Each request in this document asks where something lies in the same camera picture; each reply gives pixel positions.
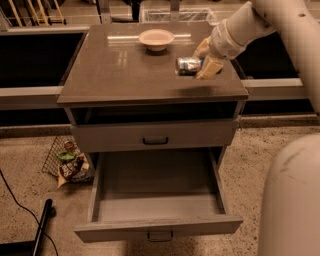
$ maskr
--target dark countertop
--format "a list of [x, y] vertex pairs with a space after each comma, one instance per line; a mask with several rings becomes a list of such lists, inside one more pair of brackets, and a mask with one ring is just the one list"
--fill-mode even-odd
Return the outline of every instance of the dark countertop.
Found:
[[[161, 55], [147, 51], [138, 40], [141, 32], [154, 28], [175, 35]], [[175, 74], [176, 59], [192, 56], [210, 32], [206, 22], [91, 26], [58, 104], [71, 107], [246, 99], [248, 92], [229, 61], [211, 80]]]

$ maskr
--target speckled floor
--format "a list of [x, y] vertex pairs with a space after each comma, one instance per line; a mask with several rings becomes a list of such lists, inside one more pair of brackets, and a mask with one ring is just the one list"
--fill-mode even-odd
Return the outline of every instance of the speckled floor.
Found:
[[[254, 256], [257, 253], [263, 186], [273, 157], [290, 141], [317, 133], [320, 127], [318, 121], [310, 116], [247, 118], [241, 120], [241, 127], [220, 168], [229, 208], [234, 215], [244, 219], [232, 235], [174, 238], [166, 243], [119, 241], [84, 244], [73, 228], [86, 222], [91, 185], [67, 184], [57, 189], [56, 180], [41, 171], [55, 139], [53, 134], [41, 133], [41, 129], [32, 137], [30, 131], [28, 137], [19, 137], [19, 133], [0, 133], [0, 168], [17, 200], [39, 218], [45, 200], [53, 200], [57, 215], [50, 219], [47, 233], [56, 243], [59, 255]], [[14, 203], [2, 180], [0, 227], [0, 243], [32, 240], [37, 230], [33, 218]], [[47, 240], [42, 255], [55, 255]]]

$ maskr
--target black pole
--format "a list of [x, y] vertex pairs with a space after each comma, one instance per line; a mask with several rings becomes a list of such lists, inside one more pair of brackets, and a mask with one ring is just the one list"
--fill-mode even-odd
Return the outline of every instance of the black pole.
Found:
[[52, 200], [47, 199], [47, 201], [44, 205], [43, 211], [42, 211], [41, 220], [40, 220], [39, 227], [37, 230], [36, 238], [34, 239], [35, 243], [34, 243], [34, 249], [33, 249], [32, 256], [39, 256], [40, 255], [40, 250], [41, 250], [41, 246], [42, 246], [42, 242], [43, 242], [43, 236], [44, 236], [44, 232], [46, 229], [48, 219], [50, 218], [51, 210], [52, 210]]

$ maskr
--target wire basket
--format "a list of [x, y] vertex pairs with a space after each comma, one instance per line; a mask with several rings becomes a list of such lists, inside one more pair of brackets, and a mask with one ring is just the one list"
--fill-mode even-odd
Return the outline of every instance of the wire basket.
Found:
[[[66, 141], [72, 141], [73, 144], [77, 147], [77, 143], [75, 142], [73, 136], [57, 136], [51, 146], [51, 149], [47, 155], [45, 163], [42, 167], [42, 173], [49, 174], [58, 180], [58, 170], [61, 165], [60, 161], [56, 157], [58, 152], [64, 150], [64, 144]], [[91, 183], [93, 181], [92, 171], [89, 170], [88, 173], [85, 173], [81, 178], [72, 178], [70, 180], [71, 183]]]
[[[170, 10], [144, 9], [140, 12], [141, 23], [159, 23], [170, 21]], [[180, 22], [207, 21], [210, 25], [217, 17], [210, 8], [184, 8], [179, 10]]]

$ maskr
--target silver can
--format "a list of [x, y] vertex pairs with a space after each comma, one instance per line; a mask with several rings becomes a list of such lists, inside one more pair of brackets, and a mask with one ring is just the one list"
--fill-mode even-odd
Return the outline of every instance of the silver can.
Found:
[[202, 67], [203, 59], [198, 57], [181, 57], [176, 60], [176, 74], [179, 76], [194, 76]]

